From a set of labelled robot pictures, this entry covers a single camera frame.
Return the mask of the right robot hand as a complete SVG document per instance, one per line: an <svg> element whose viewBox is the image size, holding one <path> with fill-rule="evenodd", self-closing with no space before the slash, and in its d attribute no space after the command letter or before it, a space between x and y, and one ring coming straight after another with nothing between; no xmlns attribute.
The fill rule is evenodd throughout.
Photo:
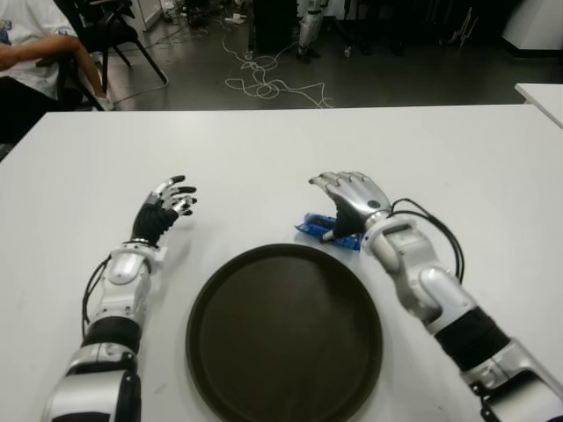
<svg viewBox="0 0 563 422"><path fill-rule="evenodd" d="M323 243L364 233L391 213L386 194L368 176L357 172L323 172L309 179L335 204L336 223L322 237Z"/></svg>

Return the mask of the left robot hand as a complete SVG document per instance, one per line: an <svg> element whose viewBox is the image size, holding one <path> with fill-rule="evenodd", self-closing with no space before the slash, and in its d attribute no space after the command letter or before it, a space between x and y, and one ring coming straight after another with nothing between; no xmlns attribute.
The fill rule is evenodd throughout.
<svg viewBox="0 0 563 422"><path fill-rule="evenodd" d="M160 238L180 217L193 213L197 188L185 182L185 175L172 176L150 191L135 216L131 242L157 247Z"/></svg>

